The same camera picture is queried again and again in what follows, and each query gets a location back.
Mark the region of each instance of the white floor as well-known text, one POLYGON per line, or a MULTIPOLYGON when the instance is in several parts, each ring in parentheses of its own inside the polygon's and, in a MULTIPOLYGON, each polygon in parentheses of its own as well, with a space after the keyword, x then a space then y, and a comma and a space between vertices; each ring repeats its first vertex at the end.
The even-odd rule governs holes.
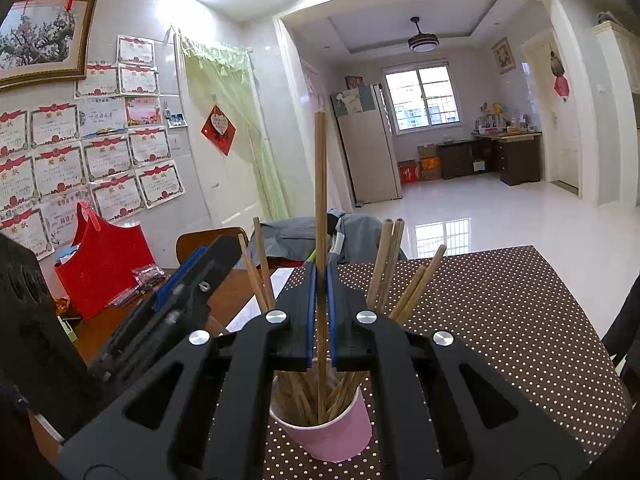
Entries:
POLYGON ((640 272, 640 209, 594 208, 547 182, 509 187, 495 174, 405 186, 400 200, 355 212, 402 218, 409 258, 533 245, 602 337, 640 272))

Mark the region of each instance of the pink cup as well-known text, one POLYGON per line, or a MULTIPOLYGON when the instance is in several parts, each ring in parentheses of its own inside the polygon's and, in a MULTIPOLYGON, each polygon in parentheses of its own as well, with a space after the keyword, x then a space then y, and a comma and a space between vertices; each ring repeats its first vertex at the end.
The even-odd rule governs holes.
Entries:
POLYGON ((269 413, 293 441, 323 462, 344 462, 365 449, 371 440, 371 421, 360 388, 344 412, 320 426, 289 424, 273 411, 273 405, 269 413))

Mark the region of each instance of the refrigerator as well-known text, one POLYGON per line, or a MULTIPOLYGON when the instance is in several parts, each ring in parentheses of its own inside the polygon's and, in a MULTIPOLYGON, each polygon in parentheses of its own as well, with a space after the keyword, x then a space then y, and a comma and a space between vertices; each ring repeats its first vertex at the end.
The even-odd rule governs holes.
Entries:
POLYGON ((391 124, 380 85, 331 95, 356 206, 402 198, 391 124))

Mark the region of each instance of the ceiling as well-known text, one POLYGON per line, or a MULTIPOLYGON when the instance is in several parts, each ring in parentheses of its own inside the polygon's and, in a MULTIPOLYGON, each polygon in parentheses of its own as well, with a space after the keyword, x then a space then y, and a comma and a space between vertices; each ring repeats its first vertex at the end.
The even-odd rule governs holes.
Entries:
POLYGON ((526 0, 409 0, 336 12, 306 23, 289 23, 325 59, 348 63, 408 52, 407 40, 420 29, 436 34, 441 48, 480 47, 526 0))

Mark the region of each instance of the ceiling light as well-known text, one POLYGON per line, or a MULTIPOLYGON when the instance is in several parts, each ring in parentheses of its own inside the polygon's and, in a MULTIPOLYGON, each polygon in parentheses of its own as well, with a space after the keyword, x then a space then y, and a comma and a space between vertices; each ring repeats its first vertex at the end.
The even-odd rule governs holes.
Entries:
POLYGON ((438 37, 435 34, 425 34, 420 30, 420 27, 418 26, 420 18, 414 16, 411 18, 411 21, 415 23, 415 26, 418 29, 418 34, 409 38, 408 43, 411 50, 414 52, 428 52, 440 44, 438 37))

